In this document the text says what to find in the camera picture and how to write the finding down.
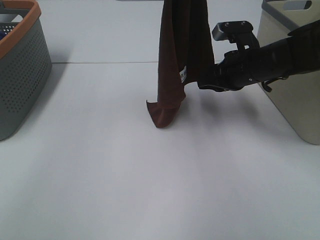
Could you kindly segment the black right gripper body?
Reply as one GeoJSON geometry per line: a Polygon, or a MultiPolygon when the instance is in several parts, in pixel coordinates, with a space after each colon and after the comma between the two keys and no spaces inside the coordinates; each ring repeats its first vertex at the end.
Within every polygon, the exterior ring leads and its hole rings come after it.
{"type": "Polygon", "coordinates": [[[250,50],[232,50],[224,54],[224,59],[218,64],[210,65],[197,81],[201,90],[215,92],[239,91],[243,87],[257,84],[249,68],[250,50]]]}

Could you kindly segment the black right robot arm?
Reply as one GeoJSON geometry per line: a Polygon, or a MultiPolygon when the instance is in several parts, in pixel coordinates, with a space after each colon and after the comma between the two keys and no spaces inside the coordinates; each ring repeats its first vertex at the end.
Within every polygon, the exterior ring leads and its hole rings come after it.
{"type": "Polygon", "coordinates": [[[308,74],[320,69],[320,22],[303,25],[287,38],[263,47],[248,21],[226,21],[212,31],[216,41],[228,40],[237,49],[225,53],[223,61],[211,65],[197,82],[201,90],[239,91],[261,83],[271,92],[270,84],[290,76],[308,74]]]}

